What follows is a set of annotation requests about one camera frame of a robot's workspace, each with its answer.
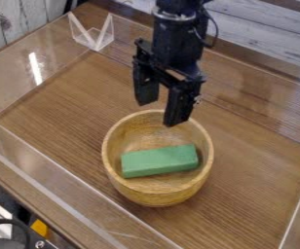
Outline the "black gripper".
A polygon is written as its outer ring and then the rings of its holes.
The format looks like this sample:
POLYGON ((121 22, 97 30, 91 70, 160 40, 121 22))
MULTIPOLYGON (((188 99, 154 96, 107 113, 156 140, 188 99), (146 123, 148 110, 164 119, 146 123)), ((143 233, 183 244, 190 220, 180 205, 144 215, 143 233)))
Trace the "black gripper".
POLYGON ((198 67, 206 32, 206 13, 155 13, 152 40, 133 41, 133 97, 139 106, 147 105, 158 100, 159 84, 170 88, 163 119, 167 127, 188 120, 206 80, 198 67))

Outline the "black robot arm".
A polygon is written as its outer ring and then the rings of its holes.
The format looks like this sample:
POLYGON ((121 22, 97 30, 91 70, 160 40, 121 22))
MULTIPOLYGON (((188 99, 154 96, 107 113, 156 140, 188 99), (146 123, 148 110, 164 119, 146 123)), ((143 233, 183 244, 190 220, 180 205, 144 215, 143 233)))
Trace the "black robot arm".
POLYGON ((133 96, 139 105, 155 102, 159 85, 168 89, 164 126, 188 120, 206 75, 198 67, 206 43, 208 21, 204 4, 211 0, 156 0, 152 40, 133 41, 133 96))

